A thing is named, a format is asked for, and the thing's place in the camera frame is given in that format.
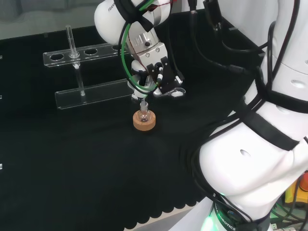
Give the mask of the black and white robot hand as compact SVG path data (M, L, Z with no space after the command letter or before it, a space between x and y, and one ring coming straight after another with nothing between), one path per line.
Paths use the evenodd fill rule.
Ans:
M153 96L157 98L184 96L186 91L180 87L184 77L171 68L164 43L157 43L150 49L138 53L137 57L139 60L133 60L131 63L132 78L146 89L136 90L132 84L129 84L129 87L134 91L133 99L146 98L146 93L155 88L156 84L158 87L153 92Z

